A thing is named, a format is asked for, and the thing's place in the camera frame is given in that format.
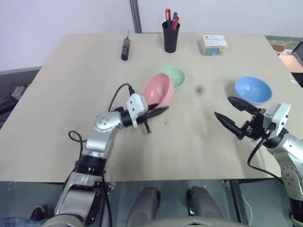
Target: pink bowl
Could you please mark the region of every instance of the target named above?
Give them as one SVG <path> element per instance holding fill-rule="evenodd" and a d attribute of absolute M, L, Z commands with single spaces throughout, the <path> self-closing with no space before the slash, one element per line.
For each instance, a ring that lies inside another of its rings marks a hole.
<path fill-rule="evenodd" d="M 143 87 L 147 105 L 159 103 L 156 108 L 169 106 L 174 97 L 174 84 L 165 73 L 158 73 Z"/>

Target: cable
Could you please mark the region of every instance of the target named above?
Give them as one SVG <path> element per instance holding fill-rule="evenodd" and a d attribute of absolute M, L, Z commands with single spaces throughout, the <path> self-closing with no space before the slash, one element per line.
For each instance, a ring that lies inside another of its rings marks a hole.
<path fill-rule="evenodd" d="M 248 208 L 250 209 L 250 213 L 251 213 L 251 215 L 250 215 L 250 222 L 249 222 L 249 226 L 251 225 L 251 223 L 252 223 L 252 209 L 251 209 L 251 206 L 250 206 L 250 204 L 247 202 L 247 200 L 244 198 L 244 196 L 242 195 L 242 198 L 243 198 L 243 200 L 244 200 L 244 202 L 246 203 L 246 205 L 248 206 Z"/>
<path fill-rule="evenodd" d="M 273 129 L 271 129 L 271 125 L 269 125 L 269 127 L 265 130 L 265 131 L 268 131 L 267 135 L 270 135 L 271 132 L 272 132 L 272 130 L 273 130 Z M 247 159 L 247 164 L 248 164 L 249 167 L 251 167 L 251 168 L 253 168 L 253 169 L 256 169 L 256 170 L 259 170 L 259 171 L 261 171 L 261 172 L 263 172 L 263 173 L 266 173 L 266 174 L 268 174 L 268 175 L 271 175 L 272 177 L 274 177 L 275 179 L 277 179 L 279 182 L 281 182 L 282 184 L 284 184 L 283 181 L 282 181 L 279 177 L 277 177 L 276 175 L 272 174 L 271 172 L 269 172 L 269 171 L 267 171 L 267 170 L 264 170 L 264 169 L 261 169 L 261 168 L 256 167 L 256 166 L 252 166 L 252 165 L 250 164 L 252 158 L 254 157 L 254 155 L 256 154 L 256 152 L 259 150 L 259 148 L 263 145 L 263 143 L 266 141 L 266 139 L 267 139 L 267 137 L 263 137 L 263 138 L 260 140 L 260 142 L 257 144 L 257 146 L 252 150 L 250 156 L 249 156 L 248 159 Z"/>
<path fill-rule="evenodd" d="M 74 138 L 71 136 L 72 133 L 75 133 L 75 134 L 78 136 L 79 140 L 74 139 Z M 81 136 L 78 132 L 73 131 L 73 130 L 68 132 L 68 136 L 69 136 L 69 138 L 70 138 L 71 140 L 80 143 L 80 155 L 79 155 L 79 157 L 81 157 L 81 154 L 82 154 L 82 151 L 83 151 L 83 143 L 86 142 L 87 140 L 83 140 L 83 139 L 82 139 L 82 136 Z"/>
<path fill-rule="evenodd" d="M 133 91 L 133 93 L 134 93 L 134 90 L 133 90 L 133 88 L 132 88 L 132 86 L 131 86 L 130 84 L 128 84 L 128 83 L 122 84 L 122 85 L 117 89 L 116 93 L 114 94 L 114 97 L 113 97 L 112 101 L 110 102 L 110 105 L 109 105 L 109 108 L 108 108 L 108 111 L 109 111 L 109 112 L 110 112 L 110 110 L 111 110 L 111 108 L 112 108 L 113 102 L 114 102 L 114 100 L 115 100 L 115 98 L 116 98 L 118 92 L 119 92 L 120 89 L 121 89 L 122 87 L 124 87 L 124 86 L 128 86 L 128 90 L 129 90 L 129 92 L 130 92 L 130 95 L 131 95 L 131 92 L 132 92 L 132 91 Z"/>
<path fill-rule="evenodd" d="M 112 211 L 111 211 L 110 204 L 109 204 L 109 198 L 108 198 L 108 194 L 107 194 L 107 190 L 106 190 L 104 174 L 101 173 L 101 176 L 102 176 L 103 192 L 104 192 L 105 201 L 107 204 L 108 223 L 109 223 L 109 227 L 113 227 Z"/>

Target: white wall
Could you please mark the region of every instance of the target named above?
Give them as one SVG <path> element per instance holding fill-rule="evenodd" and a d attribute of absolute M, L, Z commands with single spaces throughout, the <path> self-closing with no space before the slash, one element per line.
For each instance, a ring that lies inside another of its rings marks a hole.
<path fill-rule="evenodd" d="M 142 32 L 162 32 L 165 8 L 183 33 L 259 33 L 303 37 L 303 0 L 138 0 Z"/>
<path fill-rule="evenodd" d="M 65 34 L 127 30 L 129 0 L 0 0 L 0 71 L 42 66 Z"/>

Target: beige tabletop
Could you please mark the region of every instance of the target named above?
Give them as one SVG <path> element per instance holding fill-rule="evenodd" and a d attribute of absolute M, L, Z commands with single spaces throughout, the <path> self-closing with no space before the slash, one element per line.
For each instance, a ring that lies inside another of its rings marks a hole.
<path fill-rule="evenodd" d="M 187 80 L 168 111 L 150 119 L 152 133 L 128 127 L 118 132 L 106 165 L 107 181 L 260 178 L 247 167 L 254 145 L 239 141 L 215 118 L 214 111 L 239 126 L 251 116 L 233 108 L 227 96 L 242 76 L 265 80 L 271 102 L 290 103 L 286 128 L 303 137 L 303 90 L 262 35 L 229 35 L 224 56 L 204 57 L 201 35 L 180 34 L 177 51 L 165 53 L 161 34 L 132 35 L 128 61 L 120 59 L 124 35 L 68 35 L 22 96 L 0 131 L 0 180 L 62 182 L 79 156 L 67 133 L 87 138 L 95 116 L 107 110 L 117 87 L 129 82 L 139 92 L 164 65 L 181 67 Z M 127 89 L 114 107 L 127 101 Z M 262 148 L 253 163 L 280 175 Z"/>

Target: screwdriver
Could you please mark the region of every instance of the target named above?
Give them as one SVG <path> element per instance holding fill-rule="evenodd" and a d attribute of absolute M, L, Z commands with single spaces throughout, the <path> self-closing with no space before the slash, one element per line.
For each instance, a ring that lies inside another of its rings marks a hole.
<path fill-rule="evenodd" d="M 124 61 L 128 59 L 129 46 L 131 44 L 131 41 L 128 38 L 128 34 L 129 34 L 129 30 L 127 32 L 127 37 L 123 40 L 123 46 L 122 46 L 121 59 Z"/>

